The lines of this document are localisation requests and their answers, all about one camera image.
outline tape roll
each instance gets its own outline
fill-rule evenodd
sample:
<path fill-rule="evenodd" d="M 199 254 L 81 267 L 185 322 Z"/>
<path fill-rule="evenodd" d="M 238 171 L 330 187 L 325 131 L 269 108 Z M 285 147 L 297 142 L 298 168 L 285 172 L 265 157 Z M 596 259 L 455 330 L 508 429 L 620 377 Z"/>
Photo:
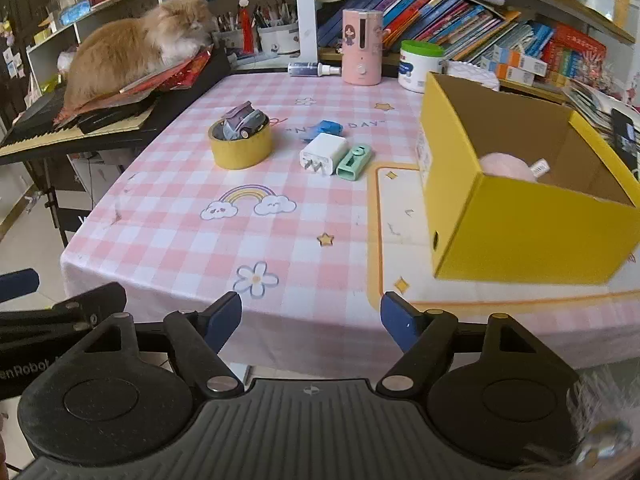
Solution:
<path fill-rule="evenodd" d="M 226 170 L 244 170 L 263 161 L 273 149 L 271 125 L 267 122 L 259 132 L 248 139 L 220 140 L 213 131 L 222 121 L 209 127 L 207 136 L 211 144 L 213 159 L 220 168 Z"/>

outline rainbow print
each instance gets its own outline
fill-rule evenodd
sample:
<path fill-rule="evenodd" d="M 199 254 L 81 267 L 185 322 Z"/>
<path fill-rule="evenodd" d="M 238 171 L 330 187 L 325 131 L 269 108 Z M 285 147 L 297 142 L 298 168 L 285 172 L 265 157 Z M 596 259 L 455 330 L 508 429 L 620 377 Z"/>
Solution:
<path fill-rule="evenodd" d="M 266 196 L 273 195 L 275 193 L 266 186 L 260 186 L 260 184 L 246 184 L 245 186 L 238 186 L 227 191 L 218 200 L 220 202 L 229 202 L 234 204 L 237 200 L 245 198 L 247 196 L 254 197 L 261 202 Z"/>

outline blue eraser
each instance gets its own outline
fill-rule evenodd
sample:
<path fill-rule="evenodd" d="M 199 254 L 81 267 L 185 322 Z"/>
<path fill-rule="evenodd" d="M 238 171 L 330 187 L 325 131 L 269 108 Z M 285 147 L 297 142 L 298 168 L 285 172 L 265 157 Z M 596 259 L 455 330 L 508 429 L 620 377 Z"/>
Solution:
<path fill-rule="evenodd" d="M 334 123 L 333 121 L 320 121 L 314 126 L 310 126 L 305 132 L 300 132 L 300 140 L 305 142 L 311 142 L 318 134 L 330 134 L 337 137 L 342 136 L 343 127 L 340 123 Z"/>

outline floor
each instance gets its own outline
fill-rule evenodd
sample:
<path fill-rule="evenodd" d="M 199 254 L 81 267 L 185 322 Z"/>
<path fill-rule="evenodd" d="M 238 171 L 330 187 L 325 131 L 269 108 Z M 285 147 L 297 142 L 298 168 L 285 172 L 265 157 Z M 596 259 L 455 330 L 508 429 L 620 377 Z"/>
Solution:
<path fill-rule="evenodd" d="M 58 194 L 58 199 L 64 207 L 90 209 L 90 199 L 84 192 L 61 191 Z M 63 245 L 44 202 L 44 199 L 40 199 L 30 213 L 23 213 L 0 242 L 0 273 L 33 267 L 40 275 L 40 288 L 34 294 L 3 303 L 0 305 L 2 310 L 47 308 L 65 299 L 59 265 Z M 163 354 L 150 354 L 145 356 L 145 360 L 167 366 L 166 356 Z M 610 366 L 610 370 L 616 382 L 627 385 L 638 377 L 640 360 L 616 363 Z M 256 377 L 321 379 L 274 368 L 252 367 L 246 383 Z M 7 463 L 24 468 L 33 459 L 33 455 L 18 427 L 17 405 L 17 398 L 0 402 L 0 413 L 8 416 L 2 428 L 2 438 L 6 447 Z"/>

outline toy car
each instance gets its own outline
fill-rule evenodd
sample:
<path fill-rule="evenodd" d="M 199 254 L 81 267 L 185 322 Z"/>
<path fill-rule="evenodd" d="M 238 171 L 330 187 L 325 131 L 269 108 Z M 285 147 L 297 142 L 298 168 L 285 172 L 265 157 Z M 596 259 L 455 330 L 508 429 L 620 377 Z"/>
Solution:
<path fill-rule="evenodd" d="M 269 122 L 265 114 L 253 109 L 251 101 L 229 110 L 222 116 L 222 120 L 222 134 L 225 140 L 248 139 Z"/>

